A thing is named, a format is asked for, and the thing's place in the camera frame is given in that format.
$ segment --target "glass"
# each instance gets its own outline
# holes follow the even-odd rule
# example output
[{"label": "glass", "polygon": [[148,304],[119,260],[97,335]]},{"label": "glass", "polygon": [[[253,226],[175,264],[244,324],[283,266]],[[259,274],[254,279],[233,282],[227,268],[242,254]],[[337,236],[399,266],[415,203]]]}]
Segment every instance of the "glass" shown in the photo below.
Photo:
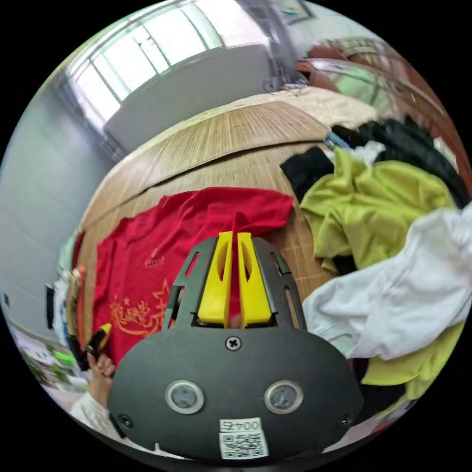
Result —
[{"label": "glass", "polygon": [[171,65],[206,50],[195,28],[177,8],[155,16],[144,25]]},{"label": "glass", "polygon": [[130,90],[119,79],[107,60],[100,54],[92,61],[95,67],[100,71],[100,74],[102,74],[108,82],[108,85],[117,94],[119,99],[123,101],[129,95]]},{"label": "glass", "polygon": [[202,35],[208,49],[219,48],[223,46],[218,33],[212,26],[208,18],[203,12],[193,3],[188,3],[181,7],[182,11],[188,16],[195,28]]},{"label": "glass", "polygon": [[235,0],[197,0],[195,5],[211,21],[226,46],[268,44],[259,25]]},{"label": "glass", "polygon": [[131,91],[154,77],[155,69],[133,37],[126,33],[103,55]]},{"label": "glass", "polygon": [[105,121],[119,109],[119,103],[103,83],[97,71],[89,65],[77,80],[84,96]]},{"label": "glass", "polygon": [[142,26],[134,28],[131,32],[131,35],[137,41],[144,54],[151,61],[152,65],[159,74],[169,68],[169,64],[160,52],[159,48],[150,37],[149,33]]}]

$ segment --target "white shirt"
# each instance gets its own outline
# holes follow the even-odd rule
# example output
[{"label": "white shirt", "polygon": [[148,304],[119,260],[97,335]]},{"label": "white shirt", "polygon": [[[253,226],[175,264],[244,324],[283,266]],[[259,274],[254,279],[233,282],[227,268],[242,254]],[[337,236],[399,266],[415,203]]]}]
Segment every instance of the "white shirt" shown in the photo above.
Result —
[{"label": "white shirt", "polygon": [[418,219],[397,256],[327,282],[303,311],[347,358],[388,360],[429,345],[471,305],[472,203]]},{"label": "white shirt", "polygon": [[77,402],[75,402],[69,414],[75,419],[85,424],[86,426],[88,426],[89,428],[92,428],[93,430],[127,446],[139,449],[144,452],[148,452],[150,454],[172,457],[174,459],[184,459],[184,457],[164,452],[163,450],[159,449],[158,444],[156,444],[156,449],[154,451],[150,451],[149,449],[145,449],[135,444],[128,438],[120,438],[119,434],[117,433],[116,429],[113,427],[113,424],[109,419],[108,410],[103,408],[98,402],[96,402],[89,393],[85,393],[79,400],[77,400]]}]

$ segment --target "pile of clothes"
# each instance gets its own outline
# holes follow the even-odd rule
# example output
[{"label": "pile of clothes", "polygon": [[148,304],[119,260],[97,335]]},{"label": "pile of clothes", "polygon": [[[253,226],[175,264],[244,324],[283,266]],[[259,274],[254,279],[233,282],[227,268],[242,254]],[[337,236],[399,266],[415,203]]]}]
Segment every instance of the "pile of clothes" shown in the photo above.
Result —
[{"label": "pile of clothes", "polygon": [[281,165],[339,277],[303,302],[308,330],[353,359],[357,423],[418,399],[472,305],[472,204],[457,167],[410,117],[334,126]]}]

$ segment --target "hand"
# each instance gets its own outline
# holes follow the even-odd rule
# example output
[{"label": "hand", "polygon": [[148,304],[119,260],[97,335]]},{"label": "hand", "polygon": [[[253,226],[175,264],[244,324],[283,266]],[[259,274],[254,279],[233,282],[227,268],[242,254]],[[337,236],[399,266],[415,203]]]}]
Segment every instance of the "hand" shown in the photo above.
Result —
[{"label": "hand", "polygon": [[107,410],[108,395],[112,385],[111,375],[115,371],[115,366],[112,360],[104,354],[96,361],[91,354],[87,353],[87,360],[93,372],[93,379],[88,392],[96,402]]}]

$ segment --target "gray wall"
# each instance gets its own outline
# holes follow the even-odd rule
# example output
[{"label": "gray wall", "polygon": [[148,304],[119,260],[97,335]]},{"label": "gray wall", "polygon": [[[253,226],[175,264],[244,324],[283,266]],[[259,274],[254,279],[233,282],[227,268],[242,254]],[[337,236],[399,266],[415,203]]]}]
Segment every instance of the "gray wall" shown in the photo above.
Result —
[{"label": "gray wall", "polygon": [[45,284],[113,162],[46,86],[23,114],[0,169],[0,287],[19,326],[49,339]]},{"label": "gray wall", "polygon": [[209,52],[129,95],[105,129],[131,152],[179,121],[264,93],[263,82],[269,78],[263,45]]}]

